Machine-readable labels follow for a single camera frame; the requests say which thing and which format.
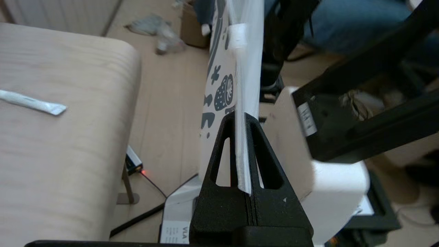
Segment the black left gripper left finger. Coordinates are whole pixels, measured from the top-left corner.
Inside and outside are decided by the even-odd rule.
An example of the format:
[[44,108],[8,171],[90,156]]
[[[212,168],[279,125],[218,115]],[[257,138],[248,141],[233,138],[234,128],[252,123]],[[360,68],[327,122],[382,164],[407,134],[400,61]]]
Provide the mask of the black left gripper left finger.
[[[231,185],[216,184],[225,140],[232,146],[226,157],[230,161]],[[190,224],[190,244],[198,246],[241,246],[241,233],[248,225],[247,194],[238,189],[235,161],[235,113],[227,114],[218,129]]]

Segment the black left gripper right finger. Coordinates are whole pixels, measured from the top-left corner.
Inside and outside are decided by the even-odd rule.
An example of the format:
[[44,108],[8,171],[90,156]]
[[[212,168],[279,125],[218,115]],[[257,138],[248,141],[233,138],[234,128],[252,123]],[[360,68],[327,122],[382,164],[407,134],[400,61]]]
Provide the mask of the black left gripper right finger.
[[313,228],[258,120],[246,114],[251,218],[247,246],[311,246]]

